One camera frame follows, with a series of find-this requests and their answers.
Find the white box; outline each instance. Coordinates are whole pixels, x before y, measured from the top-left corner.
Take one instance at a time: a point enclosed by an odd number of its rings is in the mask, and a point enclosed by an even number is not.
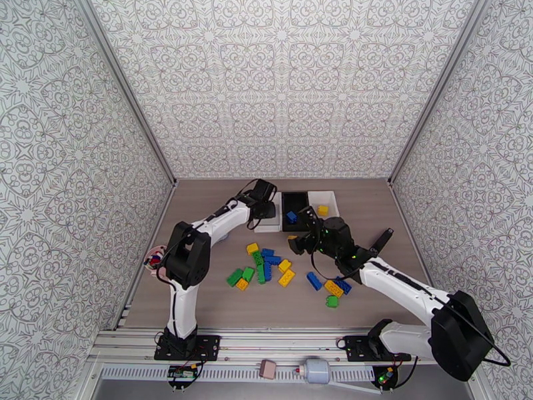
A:
[[[322,219],[327,219],[329,217],[340,217],[338,213],[337,200],[335,199],[335,193],[332,191],[309,191],[307,192],[309,197],[309,205],[315,211],[318,211],[318,206],[328,206],[328,215],[321,216]]]

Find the white wall panel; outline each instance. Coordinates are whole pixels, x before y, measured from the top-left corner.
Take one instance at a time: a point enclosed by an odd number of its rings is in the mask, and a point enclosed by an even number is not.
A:
[[[0,398],[70,399],[171,184],[72,0],[0,22]]]
[[[178,178],[385,177],[473,0],[92,0]]]
[[[533,0],[493,0],[394,183],[434,282],[513,362],[484,364],[498,399],[533,398],[532,44]]]

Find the green lego brick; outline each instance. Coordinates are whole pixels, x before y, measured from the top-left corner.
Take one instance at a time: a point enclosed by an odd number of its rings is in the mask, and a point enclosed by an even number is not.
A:
[[[261,252],[259,251],[256,251],[252,254],[253,258],[254,258],[254,261],[255,261],[255,265],[256,266],[259,266],[259,265],[264,265],[265,264],[265,261],[263,261],[263,257],[261,256]]]
[[[332,307],[333,309],[338,307],[338,297],[337,296],[328,296],[326,298],[326,306]]]
[[[228,279],[226,279],[226,282],[228,282],[228,285],[231,287],[234,287],[241,277],[243,277],[243,270],[237,269],[235,272],[229,275]]]
[[[255,269],[250,267],[245,267],[245,271],[243,272],[243,279],[250,283],[252,281],[252,278],[254,277]]]
[[[259,281],[260,285],[263,285],[266,282],[264,265],[257,265],[257,280]]]

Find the black mounting plate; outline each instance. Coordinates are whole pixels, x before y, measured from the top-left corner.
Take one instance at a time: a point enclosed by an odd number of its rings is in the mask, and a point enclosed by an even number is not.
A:
[[[216,361],[219,356],[220,335],[198,335],[191,354],[178,352],[164,335],[159,337],[154,359],[156,361]]]
[[[346,335],[342,338],[345,342],[344,349],[348,362],[409,362],[411,355],[408,353],[393,354],[382,347],[378,355],[370,348],[368,335]]]

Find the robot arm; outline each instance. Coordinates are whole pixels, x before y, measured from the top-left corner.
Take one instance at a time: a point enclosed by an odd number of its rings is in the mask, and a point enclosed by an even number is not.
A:
[[[274,217],[271,200],[276,190],[272,183],[258,179],[253,189],[239,191],[212,215],[192,224],[176,224],[161,261],[171,287],[169,322],[162,339],[178,357],[186,359],[195,348],[197,293],[209,271],[211,247],[241,224]]]
[[[311,206],[298,213],[309,228],[301,237],[290,237],[296,254],[321,252],[335,260],[342,279],[353,278],[405,307],[424,325],[401,325],[390,319],[380,321],[368,334],[377,359],[383,353],[407,353],[435,361],[451,376],[466,381],[486,354],[495,348],[494,340],[473,298],[462,291],[451,295],[421,283],[378,257],[392,236],[386,230],[370,249],[354,244],[350,228],[340,217],[320,219]]]

